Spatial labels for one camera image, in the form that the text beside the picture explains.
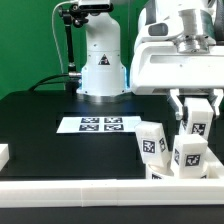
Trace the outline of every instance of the white cube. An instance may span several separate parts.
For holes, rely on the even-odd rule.
[[[173,171],[170,169],[170,162],[167,165],[166,172],[155,166],[146,165],[146,179],[174,179]]]
[[[135,127],[136,137],[144,164],[166,167],[170,160],[161,123],[142,121]]]
[[[203,171],[200,178],[209,179],[209,165],[207,161],[204,162]]]
[[[171,170],[177,178],[201,178],[208,142],[198,134],[176,135]]]
[[[0,171],[9,160],[8,144],[0,144]]]
[[[208,139],[214,111],[207,99],[186,98],[188,119],[180,122],[179,134],[199,134]]]

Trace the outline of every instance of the table surface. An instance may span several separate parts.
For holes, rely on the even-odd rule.
[[[213,121],[209,136],[209,147],[221,160],[223,114]],[[0,143],[8,143],[10,150],[0,181],[145,177],[134,133],[56,134],[64,116],[141,116],[145,121],[161,122],[169,149],[179,129],[165,96],[132,96],[95,104],[64,91],[14,92],[0,101]],[[218,205],[0,209],[0,222],[224,223],[223,209]]]

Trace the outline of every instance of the white frame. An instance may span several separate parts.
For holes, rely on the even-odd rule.
[[[0,207],[224,204],[224,166],[206,160],[213,179],[1,181]]]

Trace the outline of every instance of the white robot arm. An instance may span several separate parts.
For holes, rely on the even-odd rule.
[[[149,1],[139,17],[132,92],[168,93],[178,120],[183,117],[178,95],[210,94],[218,116],[224,88],[224,47],[218,46],[224,40],[223,10],[223,1]]]
[[[130,92],[126,83],[126,68],[120,57],[120,26],[108,14],[113,10],[113,4],[110,0],[79,0],[73,3],[69,10],[61,10],[60,14],[66,29],[71,24],[77,28],[85,25],[86,29],[87,62],[81,71],[82,84],[77,89],[77,95],[91,101],[113,101],[113,98]],[[71,30],[67,35],[71,43]],[[72,55],[73,47],[70,45],[68,52]]]

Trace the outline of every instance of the green wall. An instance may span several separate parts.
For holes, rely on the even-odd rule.
[[[27,90],[42,78],[60,74],[60,64],[51,29],[52,10],[59,0],[1,0],[0,7],[0,98],[10,92]],[[128,68],[137,34],[137,18],[147,0],[119,5],[111,13],[121,25],[122,62]],[[66,42],[62,20],[56,17],[56,33],[66,63]],[[73,29],[78,68],[86,61],[85,31]],[[41,87],[63,89],[62,85]]]

